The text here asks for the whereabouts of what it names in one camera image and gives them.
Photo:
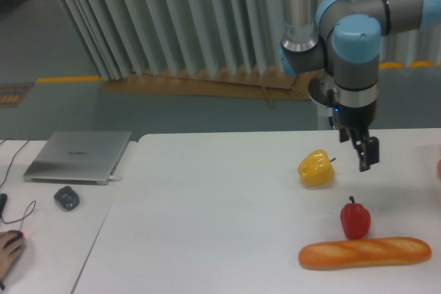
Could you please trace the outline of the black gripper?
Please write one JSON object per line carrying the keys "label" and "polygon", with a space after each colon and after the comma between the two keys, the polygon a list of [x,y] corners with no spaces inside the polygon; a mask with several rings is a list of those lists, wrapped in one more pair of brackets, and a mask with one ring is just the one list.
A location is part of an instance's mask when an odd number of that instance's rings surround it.
{"label": "black gripper", "polygon": [[[367,132],[376,114],[377,89],[351,91],[344,89],[327,90],[327,107],[330,109],[329,122],[339,129],[341,143],[351,141],[357,149],[356,129]],[[377,137],[363,138],[358,145],[359,170],[370,170],[380,162],[380,146]]]}

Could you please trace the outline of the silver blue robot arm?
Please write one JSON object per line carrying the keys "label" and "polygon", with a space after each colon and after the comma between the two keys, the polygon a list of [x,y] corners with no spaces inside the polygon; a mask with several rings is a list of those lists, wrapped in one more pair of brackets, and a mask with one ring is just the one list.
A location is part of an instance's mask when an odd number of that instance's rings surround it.
{"label": "silver blue robot arm", "polygon": [[280,47],[296,74],[321,70],[309,95],[331,110],[341,142],[358,153],[359,169],[380,160],[369,134],[376,113],[382,38],[439,24],[440,0],[283,0]]}

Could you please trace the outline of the person's hand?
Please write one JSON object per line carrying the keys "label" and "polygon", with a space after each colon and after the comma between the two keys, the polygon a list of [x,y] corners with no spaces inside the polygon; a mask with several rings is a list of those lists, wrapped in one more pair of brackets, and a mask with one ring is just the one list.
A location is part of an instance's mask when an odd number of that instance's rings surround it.
{"label": "person's hand", "polygon": [[10,267],[20,256],[25,242],[25,238],[22,237],[5,249],[3,246],[11,237],[7,231],[1,232],[1,281],[5,280]]}

